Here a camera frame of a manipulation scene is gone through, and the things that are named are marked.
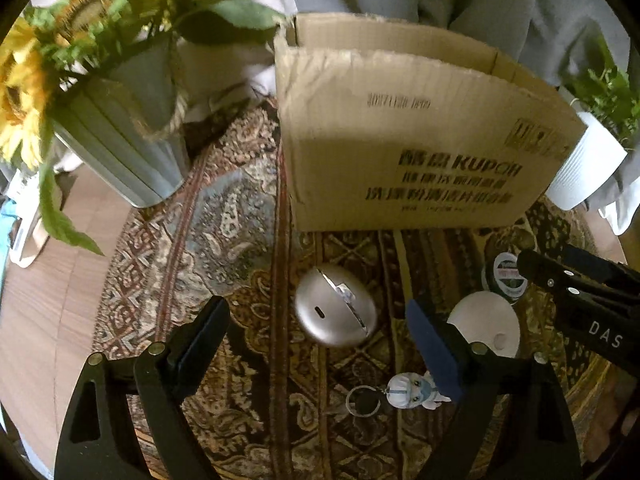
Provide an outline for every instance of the patterned tablecloth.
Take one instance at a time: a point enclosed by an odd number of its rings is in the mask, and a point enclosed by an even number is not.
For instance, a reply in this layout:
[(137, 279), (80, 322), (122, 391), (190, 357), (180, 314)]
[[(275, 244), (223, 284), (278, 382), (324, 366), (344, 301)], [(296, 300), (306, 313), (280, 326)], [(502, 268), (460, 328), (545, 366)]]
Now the patterned tablecloth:
[[(358, 419), (331, 414), (358, 384), (424, 371), (404, 322), (407, 297), (426, 292), (446, 316), (482, 289), (480, 270), (496, 254), (532, 247), (556, 257), (566, 243), (594, 252), (593, 239), (580, 213), (545, 200), (501, 229), (299, 233), (278, 144), (277, 113), (267, 102), (204, 150), (170, 200), (132, 211), (104, 285), (94, 348), (110, 358), (139, 354), (193, 319), (212, 294), (225, 296), (231, 326), (198, 393), (182, 406), (223, 478), (410, 480), (455, 406)], [(359, 348), (313, 344), (292, 314), (296, 284), (319, 262), (347, 267), (374, 295), (380, 327)], [(553, 329), (555, 306), (538, 288), (530, 286), (514, 309), (521, 354), (551, 359), (582, 443), (607, 362)], [(476, 477), (488, 465), (505, 402), (496, 404)], [(131, 410), (150, 468), (166, 476), (136, 398)]]

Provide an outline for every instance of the metal screw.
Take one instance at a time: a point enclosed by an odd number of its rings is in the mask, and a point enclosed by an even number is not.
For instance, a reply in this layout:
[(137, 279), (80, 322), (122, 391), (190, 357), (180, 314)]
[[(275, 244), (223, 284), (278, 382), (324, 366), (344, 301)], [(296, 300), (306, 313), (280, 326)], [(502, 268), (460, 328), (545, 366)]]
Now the metal screw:
[(102, 354), (100, 352), (96, 352), (95, 354), (91, 354), (87, 359), (87, 362), (91, 366), (99, 365), (102, 362)]
[(480, 341), (471, 343), (471, 351), (476, 355), (485, 355), (489, 347)]
[(156, 341), (155, 343), (151, 343), (149, 348), (146, 349), (151, 355), (160, 355), (164, 352), (164, 343), (160, 341)]

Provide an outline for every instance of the brown cardboard box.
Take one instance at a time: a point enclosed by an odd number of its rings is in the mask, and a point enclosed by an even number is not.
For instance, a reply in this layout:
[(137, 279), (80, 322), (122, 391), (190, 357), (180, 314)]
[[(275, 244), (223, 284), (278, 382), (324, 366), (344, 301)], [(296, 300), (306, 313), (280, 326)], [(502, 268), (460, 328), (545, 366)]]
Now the brown cardboard box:
[(555, 89), (440, 28), (299, 14), (275, 54), (303, 231), (511, 224), (585, 130)]

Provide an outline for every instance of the metal ring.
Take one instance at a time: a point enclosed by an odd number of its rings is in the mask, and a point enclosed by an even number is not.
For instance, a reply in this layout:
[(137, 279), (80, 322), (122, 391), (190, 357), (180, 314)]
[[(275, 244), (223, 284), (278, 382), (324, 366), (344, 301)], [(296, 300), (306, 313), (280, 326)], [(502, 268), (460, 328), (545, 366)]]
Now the metal ring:
[(380, 401), (378, 401), (378, 405), (376, 406), (376, 409), (373, 410), (371, 413), (369, 413), (367, 415), (361, 415), (361, 414), (359, 414), (357, 412), (352, 412), (351, 411), (351, 407), (349, 406), (349, 399), (351, 399), (351, 394), (353, 392), (355, 392), (356, 390), (372, 390), (372, 391), (376, 392), (378, 389), (374, 388), (373, 386), (367, 386), (366, 384), (363, 384), (362, 386), (356, 386), (355, 388), (352, 388), (351, 391), (347, 394), (347, 398), (344, 401), (345, 405), (347, 406), (347, 411), (349, 413), (351, 413), (351, 415), (357, 416), (359, 418), (367, 418), (368, 416), (375, 415), (378, 412), (378, 410), (380, 409), (380, 405), (381, 405)]

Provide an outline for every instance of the figurine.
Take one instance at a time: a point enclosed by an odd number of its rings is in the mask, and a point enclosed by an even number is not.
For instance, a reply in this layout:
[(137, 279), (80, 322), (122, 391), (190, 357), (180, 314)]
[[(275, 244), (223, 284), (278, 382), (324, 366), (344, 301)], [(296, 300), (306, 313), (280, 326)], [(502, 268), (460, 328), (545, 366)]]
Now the figurine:
[(451, 402), (441, 395), (427, 370), (424, 376), (414, 372), (395, 375), (386, 387), (386, 400), (395, 408), (407, 410), (422, 405), (427, 410), (435, 410), (443, 402)]

